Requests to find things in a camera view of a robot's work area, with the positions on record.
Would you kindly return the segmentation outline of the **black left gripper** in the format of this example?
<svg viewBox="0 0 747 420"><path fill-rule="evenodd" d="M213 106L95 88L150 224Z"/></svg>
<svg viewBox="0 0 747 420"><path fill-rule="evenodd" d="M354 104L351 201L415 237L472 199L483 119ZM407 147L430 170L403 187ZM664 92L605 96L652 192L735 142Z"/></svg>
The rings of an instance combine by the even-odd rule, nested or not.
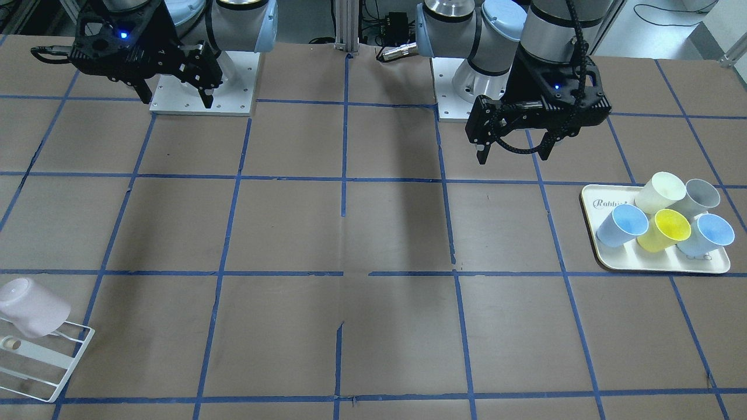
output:
<svg viewBox="0 0 747 420"><path fill-rule="evenodd" d="M502 98L475 98L465 133L477 145L478 163L484 165L489 146L512 131L544 129L540 159L548 160L558 138L575 137L582 127L601 124L612 109L590 57L553 64L519 55Z"/></svg>

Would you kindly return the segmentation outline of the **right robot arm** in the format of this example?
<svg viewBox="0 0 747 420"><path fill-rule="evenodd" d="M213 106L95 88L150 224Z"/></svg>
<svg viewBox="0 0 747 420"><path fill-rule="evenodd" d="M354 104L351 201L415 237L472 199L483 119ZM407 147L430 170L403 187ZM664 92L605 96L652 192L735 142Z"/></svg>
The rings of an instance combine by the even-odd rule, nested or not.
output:
<svg viewBox="0 0 747 420"><path fill-rule="evenodd" d="M148 80L170 75L209 110L217 94L240 87L230 51L271 51L277 38L275 1L197 1L177 20L165 1L88 1L78 14L67 61L80 72L132 88L154 104Z"/></svg>

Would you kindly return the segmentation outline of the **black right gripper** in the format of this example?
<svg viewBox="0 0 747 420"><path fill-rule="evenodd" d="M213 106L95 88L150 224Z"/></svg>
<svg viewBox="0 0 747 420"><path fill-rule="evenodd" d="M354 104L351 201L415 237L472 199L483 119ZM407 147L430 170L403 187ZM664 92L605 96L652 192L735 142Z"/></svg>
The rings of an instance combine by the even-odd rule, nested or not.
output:
<svg viewBox="0 0 747 420"><path fill-rule="evenodd" d="M109 1L86 1L78 14L77 34L68 59L83 74L130 83L143 104L152 101L147 79L174 75L198 89L206 109L222 70L206 41L181 42L163 1L115 8Z"/></svg>

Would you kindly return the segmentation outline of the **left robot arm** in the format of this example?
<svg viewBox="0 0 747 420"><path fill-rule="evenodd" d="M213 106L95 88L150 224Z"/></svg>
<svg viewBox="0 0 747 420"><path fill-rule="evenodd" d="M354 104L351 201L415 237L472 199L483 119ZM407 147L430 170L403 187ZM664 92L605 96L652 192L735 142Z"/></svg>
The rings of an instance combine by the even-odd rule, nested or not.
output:
<svg viewBox="0 0 747 420"><path fill-rule="evenodd" d="M458 58L470 106L467 140L485 164L492 146L547 160L556 143L597 127L613 107L589 43L609 1L424 1L419 54Z"/></svg>

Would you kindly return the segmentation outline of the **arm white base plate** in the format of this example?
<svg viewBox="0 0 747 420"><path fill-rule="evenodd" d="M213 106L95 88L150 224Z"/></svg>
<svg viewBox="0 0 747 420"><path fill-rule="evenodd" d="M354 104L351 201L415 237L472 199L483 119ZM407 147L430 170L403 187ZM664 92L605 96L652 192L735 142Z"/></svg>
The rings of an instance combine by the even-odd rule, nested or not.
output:
<svg viewBox="0 0 747 420"><path fill-rule="evenodd" d="M431 64L441 121L463 123L469 119L477 96L500 99L506 91L509 71L502 75L480 74L467 59L460 58L432 58Z"/></svg>
<svg viewBox="0 0 747 420"><path fill-rule="evenodd" d="M161 75L149 111L164 115L250 117L262 53L224 51L218 58L224 70L222 83L205 107L198 91L173 75Z"/></svg>

